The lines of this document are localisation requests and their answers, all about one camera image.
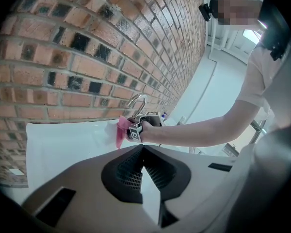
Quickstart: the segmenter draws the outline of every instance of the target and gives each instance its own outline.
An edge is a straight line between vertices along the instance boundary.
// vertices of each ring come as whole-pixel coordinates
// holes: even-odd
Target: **cloth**
[[[120,119],[117,123],[117,132],[116,132],[116,147],[121,148],[121,145],[126,137],[126,130],[132,125],[132,122],[128,121],[124,116],[120,116]]]
[[[262,47],[255,48],[249,57],[246,77],[236,100],[243,100],[261,107],[256,120],[274,119],[274,114],[263,97],[263,92],[272,83],[281,63],[281,59],[273,61],[270,51]]]

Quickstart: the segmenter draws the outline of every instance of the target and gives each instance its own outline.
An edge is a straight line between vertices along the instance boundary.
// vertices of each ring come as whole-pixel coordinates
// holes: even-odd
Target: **forearm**
[[[209,147],[231,141],[237,133],[225,127],[224,117],[167,127],[153,127],[143,141],[184,147]]]

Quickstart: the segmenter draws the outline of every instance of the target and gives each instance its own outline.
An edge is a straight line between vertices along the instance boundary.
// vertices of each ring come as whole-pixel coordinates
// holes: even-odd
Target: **shirt sleeve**
[[[265,85],[261,72],[261,59],[261,49],[254,49],[249,56],[247,73],[241,91],[236,98],[236,100],[243,100],[259,107],[263,107],[265,102],[265,98],[262,96]]]

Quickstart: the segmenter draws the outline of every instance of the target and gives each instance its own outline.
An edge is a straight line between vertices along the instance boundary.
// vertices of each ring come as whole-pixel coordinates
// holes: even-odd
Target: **chrome faucet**
[[[141,99],[141,98],[143,98],[144,100],[143,100],[140,108],[136,111],[136,113],[132,116],[132,118],[135,118],[138,114],[140,114],[140,112],[145,107],[145,105],[147,103],[147,95],[143,94],[143,93],[139,93],[139,94],[133,96],[126,104],[129,108],[132,108],[135,105],[135,103],[137,102],[137,100]]]

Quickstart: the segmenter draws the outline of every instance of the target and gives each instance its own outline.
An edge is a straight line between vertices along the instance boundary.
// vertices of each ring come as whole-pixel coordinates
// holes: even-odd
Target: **white t-shirt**
[[[251,52],[246,77],[237,97],[237,100],[243,100],[261,107],[256,116],[257,120],[274,119],[274,114],[263,97],[263,92],[272,83],[282,60],[274,61],[270,53],[269,50],[262,47],[257,47]]]

